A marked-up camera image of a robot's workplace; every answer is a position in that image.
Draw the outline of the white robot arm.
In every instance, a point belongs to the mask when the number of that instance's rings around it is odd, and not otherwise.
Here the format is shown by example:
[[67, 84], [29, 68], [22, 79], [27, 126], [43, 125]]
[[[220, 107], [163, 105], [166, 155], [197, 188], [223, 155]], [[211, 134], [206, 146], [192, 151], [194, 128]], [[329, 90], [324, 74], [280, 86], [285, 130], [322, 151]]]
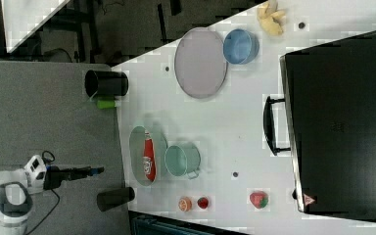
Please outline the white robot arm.
[[0, 171], [0, 235], [27, 234], [27, 221], [33, 207], [32, 194], [54, 191], [63, 181], [87, 178], [103, 171], [102, 167], [91, 166]]

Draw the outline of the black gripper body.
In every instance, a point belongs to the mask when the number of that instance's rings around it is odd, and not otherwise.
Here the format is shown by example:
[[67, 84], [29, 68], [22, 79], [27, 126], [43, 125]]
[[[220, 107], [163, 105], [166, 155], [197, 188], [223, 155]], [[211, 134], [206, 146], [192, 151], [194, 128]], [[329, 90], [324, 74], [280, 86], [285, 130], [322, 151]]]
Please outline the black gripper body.
[[44, 179], [44, 190], [59, 188], [63, 181], [70, 181], [73, 168], [60, 169], [57, 166], [48, 166]]

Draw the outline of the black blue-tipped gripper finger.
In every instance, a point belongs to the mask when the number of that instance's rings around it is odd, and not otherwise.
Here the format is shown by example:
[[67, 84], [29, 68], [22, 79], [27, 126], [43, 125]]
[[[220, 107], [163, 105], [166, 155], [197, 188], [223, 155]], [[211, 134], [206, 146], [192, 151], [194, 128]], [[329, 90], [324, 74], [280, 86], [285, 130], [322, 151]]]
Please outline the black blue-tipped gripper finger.
[[79, 175], [79, 176], [94, 176], [94, 175], [101, 174], [104, 171], [105, 169], [103, 167], [87, 166], [87, 167], [77, 168], [74, 171], [74, 174]]

